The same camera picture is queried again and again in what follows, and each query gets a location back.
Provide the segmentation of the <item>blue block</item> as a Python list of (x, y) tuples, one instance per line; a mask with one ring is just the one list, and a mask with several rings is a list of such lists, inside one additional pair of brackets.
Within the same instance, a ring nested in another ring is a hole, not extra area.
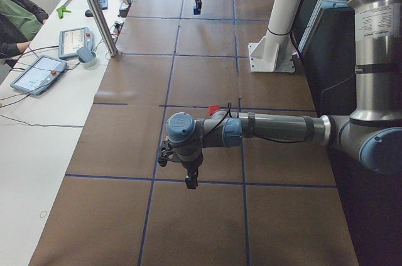
[(199, 9), (196, 6), (193, 6), (193, 14), (194, 15), (200, 15), (201, 14), (201, 9)]

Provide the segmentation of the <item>light green bowl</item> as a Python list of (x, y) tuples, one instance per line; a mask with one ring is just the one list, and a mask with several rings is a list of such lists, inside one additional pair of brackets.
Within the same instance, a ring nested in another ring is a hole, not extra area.
[(93, 51), (92, 51), (92, 54), (94, 56), (94, 59), (91, 62), (89, 62), (89, 63), (81, 63), (80, 62), (85, 68), (92, 68), (96, 64), (96, 62), (97, 62), (96, 54)]

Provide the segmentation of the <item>white side table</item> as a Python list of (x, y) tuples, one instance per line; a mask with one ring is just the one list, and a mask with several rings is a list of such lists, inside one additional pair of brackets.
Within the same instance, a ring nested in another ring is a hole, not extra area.
[[(1, 84), (1, 264), (28, 265), (92, 106), (110, 55), (86, 0), (61, 0), (70, 13), (52, 11), (27, 53)], [(39, 96), (10, 87), (39, 56), (57, 57), (59, 33), (88, 27), (97, 62), (85, 68), (76, 59)], [(45, 218), (40, 213), (47, 211)]]

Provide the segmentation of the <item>near teach pendant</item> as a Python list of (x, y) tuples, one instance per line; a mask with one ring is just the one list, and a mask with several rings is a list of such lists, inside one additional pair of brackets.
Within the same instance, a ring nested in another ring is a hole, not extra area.
[(22, 93), (41, 95), (63, 75), (66, 68), (65, 60), (41, 55), (10, 83), (10, 87)]

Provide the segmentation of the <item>far teach pendant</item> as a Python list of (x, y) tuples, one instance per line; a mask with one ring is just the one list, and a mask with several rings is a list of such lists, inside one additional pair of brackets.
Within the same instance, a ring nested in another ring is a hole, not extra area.
[(63, 30), (59, 33), (58, 57), (63, 60), (75, 58), (78, 49), (92, 50), (93, 46), (93, 34), (88, 27)]

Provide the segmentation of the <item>black computer mouse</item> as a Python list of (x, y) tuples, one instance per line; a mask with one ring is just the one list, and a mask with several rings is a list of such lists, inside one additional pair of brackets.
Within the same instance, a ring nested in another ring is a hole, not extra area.
[(91, 10), (86, 10), (86, 12), (85, 12), (85, 16), (86, 17), (88, 17), (88, 18), (90, 18), (90, 17), (93, 17), (93, 14), (92, 14), (92, 11)]

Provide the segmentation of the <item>red block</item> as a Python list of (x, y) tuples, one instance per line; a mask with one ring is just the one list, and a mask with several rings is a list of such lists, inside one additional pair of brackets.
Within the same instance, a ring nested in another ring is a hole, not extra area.
[(219, 105), (210, 105), (208, 107), (208, 111), (209, 111), (209, 116), (213, 116), (214, 113), (216, 113), (218, 110), (220, 110), (220, 106)]

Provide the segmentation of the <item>aluminium frame post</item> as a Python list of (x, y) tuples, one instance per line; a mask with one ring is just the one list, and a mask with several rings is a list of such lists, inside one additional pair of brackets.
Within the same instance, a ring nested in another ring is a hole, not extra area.
[(109, 26), (107, 25), (106, 19), (103, 15), (101, 7), (97, 0), (87, 0), (89, 4), (89, 8), (92, 11), (95, 23), (98, 27), (98, 30), (102, 36), (102, 40), (105, 43), (107, 50), (110, 54), (110, 57), (116, 56), (118, 53), (118, 49), (115, 45), (115, 42), (111, 36), (111, 32), (109, 30)]

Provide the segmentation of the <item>green clamp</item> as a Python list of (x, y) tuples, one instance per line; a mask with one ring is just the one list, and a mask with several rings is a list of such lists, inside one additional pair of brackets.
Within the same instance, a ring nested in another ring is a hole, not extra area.
[(65, 13), (70, 13), (70, 10), (68, 10), (66, 6), (63, 5), (57, 8), (57, 14), (59, 19), (62, 19)]

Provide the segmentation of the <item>blue cup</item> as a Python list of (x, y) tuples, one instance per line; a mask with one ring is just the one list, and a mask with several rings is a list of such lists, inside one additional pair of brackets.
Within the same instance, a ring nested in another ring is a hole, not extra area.
[(94, 59), (92, 52), (86, 46), (77, 50), (77, 56), (81, 63), (89, 63)]

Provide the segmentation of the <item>seated person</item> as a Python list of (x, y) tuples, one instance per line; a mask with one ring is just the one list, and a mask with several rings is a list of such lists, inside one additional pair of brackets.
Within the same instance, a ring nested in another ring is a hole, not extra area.
[(1, 0), (1, 58), (24, 53), (48, 18), (33, 1)]

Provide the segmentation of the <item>white pole base bracket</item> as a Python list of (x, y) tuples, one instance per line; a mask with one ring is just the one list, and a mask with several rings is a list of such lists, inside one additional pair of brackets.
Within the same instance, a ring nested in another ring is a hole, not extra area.
[(252, 72), (295, 72), (289, 35), (277, 36), (267, 31), (258, 43), (249, 43), (247, 48)]

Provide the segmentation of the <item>teach pendant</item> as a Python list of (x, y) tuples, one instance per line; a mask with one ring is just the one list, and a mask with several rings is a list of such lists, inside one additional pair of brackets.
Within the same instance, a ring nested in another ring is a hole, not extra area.
[(63, 60), (75, 58), (78, 49), (92, 50), (93, 46), (93, 34), (88, 27), (63, 30), (59, 33), (58, 57)]
[(10, 87), (22, 93), (41, 95), (63, 75), (66, 68), (65, 60), (41, 55), (10, 83)]

